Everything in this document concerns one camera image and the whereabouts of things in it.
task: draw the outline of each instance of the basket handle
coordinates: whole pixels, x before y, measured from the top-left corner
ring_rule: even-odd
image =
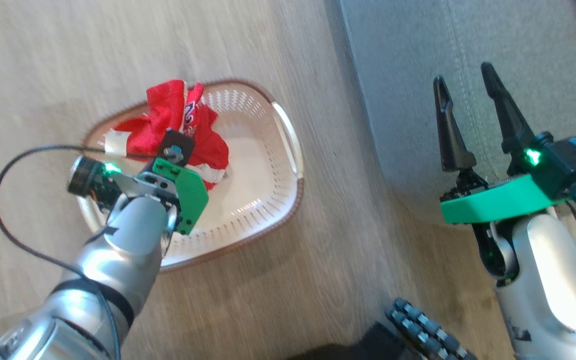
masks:
[[[272,107],[278,115],[274,118],[280,130],[281,141],[286,149],[286,153],[288,153],[288,160],[290,161],[292,171],[297,175],[297,179],[302,179],[304,178],[304,155],[302,155],[302,147],[299,145],[295,128],[281,105],[273,101]]]

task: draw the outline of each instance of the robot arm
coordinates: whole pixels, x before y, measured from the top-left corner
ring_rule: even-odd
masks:
[[[473,171],[452,117],[452,100],[435,79],[444,171],[457,184],[441,198],[447,223],[471,224],[517,359],[576,359],[576,246],[553,207],[576,202],[576,136],[534,135],[493,66],[481,66],[510,154],[510,178],[488,184]]]
[[[180,187],[198,190],[180,198]],[[205,207],[208,195],[202,187],[201,178],[163,159],[133,177],[112,164],[78,158],[68,191],[93,196],[109,213],[73,262],[87,279],[65,271],[41,307],[0,338],[0,360],[117,358],[115,331],[121,346],[144,308],[172,233],[190,232],[193,216]],[[181,224],[184,199],[194,203]]]

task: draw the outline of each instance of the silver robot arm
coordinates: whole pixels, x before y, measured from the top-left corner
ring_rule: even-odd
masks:
[[[552,211],[491,225],[496,243],[511,250],[503,253],[507,271],[518,274],[494,289],[516,358],[576,359],[576,246],[569,231]]]
[[[73,166],[71,184],[82,175],[76,173],[81,161]],[[121,346],[151,292],[178,210],[154,196],[153,186],[139,176],[115,178],[127,184],[126,191],[73,265],[96,282],[107,300]],[[65,271],[41,308],[0,338],[0,360],[114,359],[112,323],[96,291],[89,281]]]

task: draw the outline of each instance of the green led light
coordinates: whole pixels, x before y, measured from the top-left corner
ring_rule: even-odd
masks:
[[[541,152],[532,150],[532,148],[527,148],[525,152],[526,152],[526,158],[531,164],[533,164],[533,166],[539,164],[540,158],[542,157]]]
[[[106,162],[103,164],[103,171],[106,173],[121,173],[122,169],[113,162]]]

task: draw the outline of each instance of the red and white fabric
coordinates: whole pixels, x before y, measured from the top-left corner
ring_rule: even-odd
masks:
[[[187,169],[201,176],[206,189],[221,182],[228,166],[228,145],[214,132],[217,112],[201,102],[204,85],[186,89],[183,80],[169,80],[146,91],[149,112],[124,121],[105,135],[107,153],[155,155],[168,129],[192,137],[194,150]]]

